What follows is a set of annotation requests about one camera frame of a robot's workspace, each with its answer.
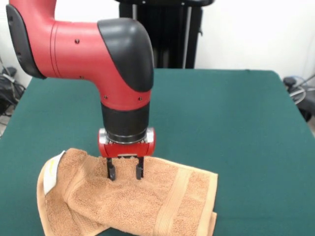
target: red robot arm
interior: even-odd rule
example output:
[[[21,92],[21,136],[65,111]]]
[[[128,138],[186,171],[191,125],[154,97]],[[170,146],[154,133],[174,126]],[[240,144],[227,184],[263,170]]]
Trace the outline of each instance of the red robot arm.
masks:
[[[55,7],[56,0],[10,0],[6,6],[21,67],[42,79],[84,79],[96,85],[105,126],[100,133],[109,141],[99,139],[102,156],[116,157],[132,149],[135,156],[153,154],[153,143],[143,145],[151,133],[147,128],[154,74],[146,30],[127,18],[56,21]]]

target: table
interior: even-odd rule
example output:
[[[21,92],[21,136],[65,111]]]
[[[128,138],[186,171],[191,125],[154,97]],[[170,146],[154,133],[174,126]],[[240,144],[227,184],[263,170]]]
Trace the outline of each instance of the table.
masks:
[[[155,156],[219,174],[215,235],[314,234],[315,142],[276,73],[157,69],[150,125]],[[43,234],[41,167],[68,148],[98,156],[101,127],[93,84],[32,79],[0,140],[0,235]]]

